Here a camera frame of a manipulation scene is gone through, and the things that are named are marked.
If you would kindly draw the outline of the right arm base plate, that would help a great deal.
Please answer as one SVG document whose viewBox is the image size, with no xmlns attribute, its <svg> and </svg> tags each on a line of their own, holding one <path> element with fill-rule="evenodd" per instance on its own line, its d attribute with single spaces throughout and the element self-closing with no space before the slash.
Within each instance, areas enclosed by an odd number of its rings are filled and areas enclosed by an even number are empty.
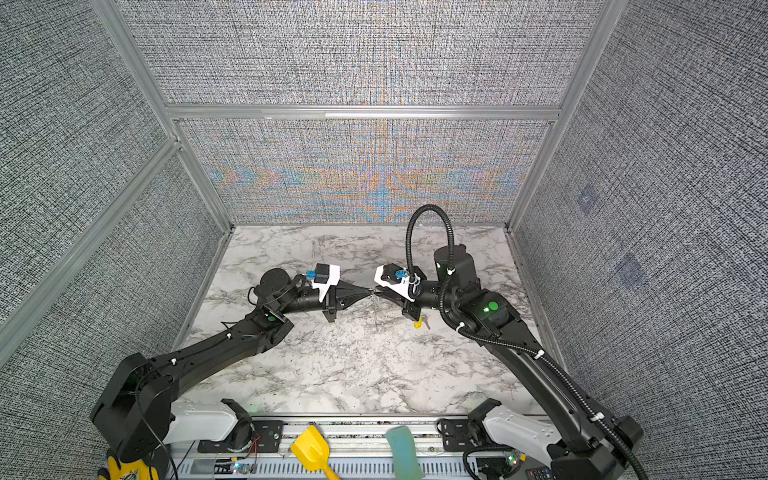
<svg viewBox="0 0 768 480">
<path fill-rule="evenodd" d="M 482 425 L 468 418 L 439 418 L 436 430 L 446 452 L 464 452 L 470 448 L 488 445 Z"/>
</svg>

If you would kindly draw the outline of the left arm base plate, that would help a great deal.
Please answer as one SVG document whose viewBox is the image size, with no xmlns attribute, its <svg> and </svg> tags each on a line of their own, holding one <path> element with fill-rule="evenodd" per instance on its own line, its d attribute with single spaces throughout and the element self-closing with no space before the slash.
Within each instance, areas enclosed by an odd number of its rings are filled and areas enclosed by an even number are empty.
<svg viewBox="0 0 768 480">
<path fill-rule="evenodd" d="M 283 436 L 284 422 L 280 420 L 252 420 L 239 422 L 232 432 L 221 441 L 201 440 L 198 453 L 248 452 L 277 453 Z"/>
</svg>

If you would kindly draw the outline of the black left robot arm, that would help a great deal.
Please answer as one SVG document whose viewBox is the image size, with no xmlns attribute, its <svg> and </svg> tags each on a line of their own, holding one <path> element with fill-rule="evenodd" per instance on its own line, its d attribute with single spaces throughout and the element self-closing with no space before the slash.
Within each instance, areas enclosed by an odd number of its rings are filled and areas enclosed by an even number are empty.
<svg viewBox="0 0 768 480">
<path fill-rule="evenodd" d="M 180 350 L 124 358 L 93 407 L 91 422 L 118 465 L 147 461 L 178 441 L 218 443 L 232 452 L 250 449 L 256 437 L 252 417 L 237 401 L 196 409 L 177 405 L 179 397 L 230 365 L 276 347 L 293 328 L 288 314 L 320 311 L 333 322 L 338 311 L 373 292 L 336 279 L 327 264 L 296 276 L 270 269 L 249 290 L 253 309 L 243 319 Z"/>
</svg>

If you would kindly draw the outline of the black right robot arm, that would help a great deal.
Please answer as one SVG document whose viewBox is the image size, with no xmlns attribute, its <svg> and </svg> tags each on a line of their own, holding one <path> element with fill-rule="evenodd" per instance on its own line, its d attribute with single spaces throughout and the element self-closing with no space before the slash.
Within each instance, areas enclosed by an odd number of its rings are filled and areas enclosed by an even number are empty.
<svg viewBox="0 0 768 480">
<path fill-rule="evenodd" d="M 570 377 L 511 303 L 482 286 L 465 246 L 442 247 L 434 261 L 434 280 L 394 263 L 378 267 L 378 296 L 401 305 L 411 320 L 425 308 L 437 311 L 450 329 L 501 361 L 548 417 L 529 420 L 488 399 L 469 414 L 474 450 L 517 450 L 557 479 L 618 479 L 628 469 L 647 478 L 634 452 L 642 427 L 613 415 Z"/>
</svg>

